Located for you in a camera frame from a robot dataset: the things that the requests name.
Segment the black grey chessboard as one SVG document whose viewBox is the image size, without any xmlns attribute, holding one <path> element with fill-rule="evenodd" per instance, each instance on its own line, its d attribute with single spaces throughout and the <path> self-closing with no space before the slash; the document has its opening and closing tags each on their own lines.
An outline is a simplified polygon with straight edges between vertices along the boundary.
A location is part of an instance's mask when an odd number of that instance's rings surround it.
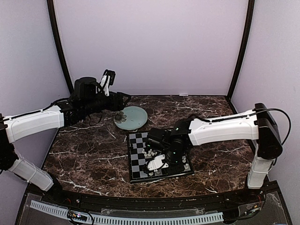
<svg viewBox="0 0 300 225">
<path fill-rule="evenodd" d="M 128 154 L 128 166 L 129 166 L 129 177 L 130 177 L 130 183 L 139 183 L 139 182 L 150 182 L 154 180 L 164 179 L 164 178 L 173 178 L 178 176 L 184 176 L 184 175 L 192 175 L 194 174 L 192 163 L 190 162 L 188 155 L 183 155 L 182 160 L 185 158 L 186 163 L 181 162 L 183 165 L 188 164 L 189 168 L 186 169 L 184 172 L 174 175 L 163 175 L 162 170 L 161 174 L 158 175 L 156 172 L 154 172 L 153 176 L 149 176 L 149 173 L 146 173 L 143 171 L 146 162 L 152 160 L 154 157 L 145 158 L 142 154 L 141 150 L 132 149 L 130 147 L 130 144 L 132 143 L 145 143 L 147 142 L 147 136 L 148 132 L 139 132 L 139 133 L 130 133 L 127 135 L 127 154 Z M 157 150 L 154 150 L 157 155 L 160 155 L 161 153 Z"/>
</svg>

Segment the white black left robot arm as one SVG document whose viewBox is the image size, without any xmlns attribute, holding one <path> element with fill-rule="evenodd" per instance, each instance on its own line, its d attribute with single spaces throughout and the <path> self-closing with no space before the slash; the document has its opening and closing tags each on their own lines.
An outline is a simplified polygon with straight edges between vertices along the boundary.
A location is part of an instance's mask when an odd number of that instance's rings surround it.
<svg viewBox="0 0 300 225">
<path fill-rule="evenodd" d="M 101 82 L 93 77 L 75 81 L 70 97 L 54 101 L 48 107 L 15 116 L 0 118 L 0 169 L 10 171 L 41 190 L 55 204 L 66 201 L 66 193 L 58 187 L 59 182 L 47 172 L 36 167 L 15 152 L 13 143 L 24 137 L 50 129 L 69 127 L 103 110 L 121 111 L 131 100 L 122 92 L 112 92 L 109 87 L 114 75 L 103 75 Z"/>
</svg>

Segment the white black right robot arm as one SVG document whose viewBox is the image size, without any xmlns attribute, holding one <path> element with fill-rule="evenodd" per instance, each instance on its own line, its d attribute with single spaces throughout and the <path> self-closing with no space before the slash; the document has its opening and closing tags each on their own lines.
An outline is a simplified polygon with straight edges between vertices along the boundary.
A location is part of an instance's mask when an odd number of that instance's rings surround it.
<svg viewBox="0 0 300 225">
<path fill-rule="evenodd" d="M 254 109 L 239 114 L 204 119 L 190 115 L 178 120 L 170 129 L 151 128 L 147 135 L 146 150 L 158 151 L 146 163 L 145 172 L 174 168 L 182 162 L 183 155 L 194 146 L 231 141 L 256 141 L 255 156 L 247 175 L 247 187 L 240 191 L 239 199 L 250 203 L 263 186 L 273 162 L 283 152 L 278 125 L 270 108 L 256 103 Z"/>
</svg>

